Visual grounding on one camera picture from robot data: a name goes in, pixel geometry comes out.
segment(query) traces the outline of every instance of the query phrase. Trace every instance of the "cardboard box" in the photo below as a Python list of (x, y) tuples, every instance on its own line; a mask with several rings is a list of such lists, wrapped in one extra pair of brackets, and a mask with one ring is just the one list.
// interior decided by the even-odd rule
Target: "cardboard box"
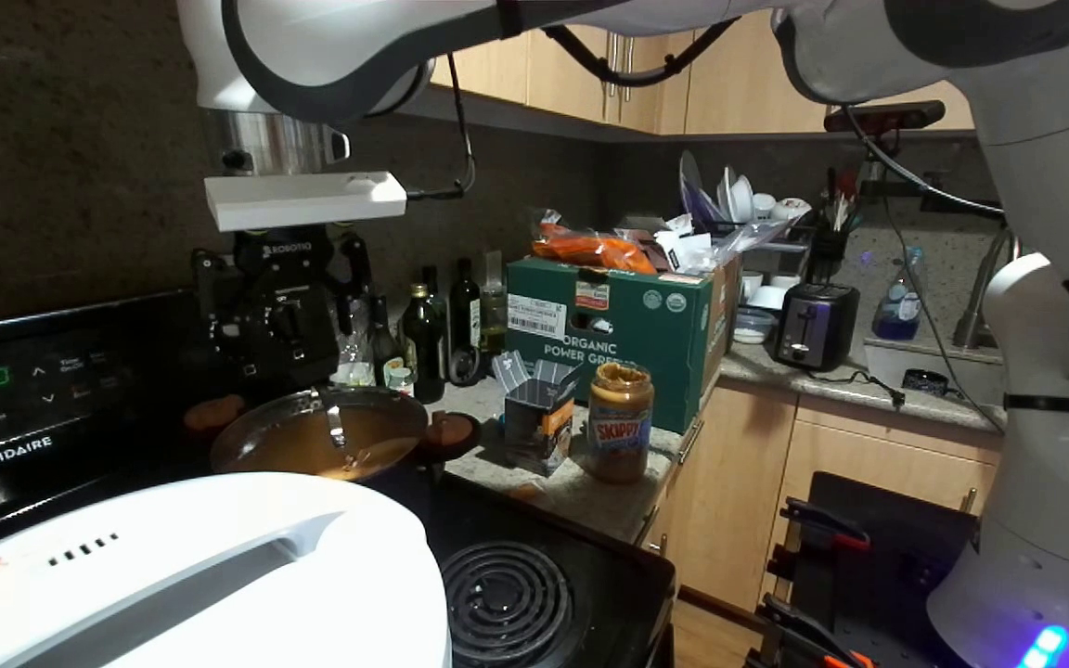
[(653, 426), (687, 431), (719, 372), (730, 323), (730, 266), (707, 278), (582, 271), (550, 261), (504, 266), (508, 349), (577, 364), (578, 402), (602, 361), (653, 374)]

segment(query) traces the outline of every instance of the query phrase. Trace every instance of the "light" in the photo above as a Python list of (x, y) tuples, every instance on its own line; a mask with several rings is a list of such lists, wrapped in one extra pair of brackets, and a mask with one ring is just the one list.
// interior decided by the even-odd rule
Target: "light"
[(1069, 631), (1066, 626), (1042, 626), (1040, 640), (1034, 640), (1034, 646), (1026, 649), (1018, 668), (1060, 668), (1062, 654), (1069, 646)]

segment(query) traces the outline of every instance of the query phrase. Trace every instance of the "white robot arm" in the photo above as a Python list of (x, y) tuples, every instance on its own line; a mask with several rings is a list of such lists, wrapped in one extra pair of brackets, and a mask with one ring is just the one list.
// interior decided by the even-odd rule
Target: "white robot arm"
[(672, 33), (766, 7), (815, 99), (953, 83), (1010, 229), (1042, 250), (989, 298), (1008, 452), (979, 537), (928, 614), (971, 666), (1051, 666), (1060, 649), (1069, 666), (1069, 0), (177, 0), (200, 106), (328, 126), (367, 115), (417, 63), (519, 29)]

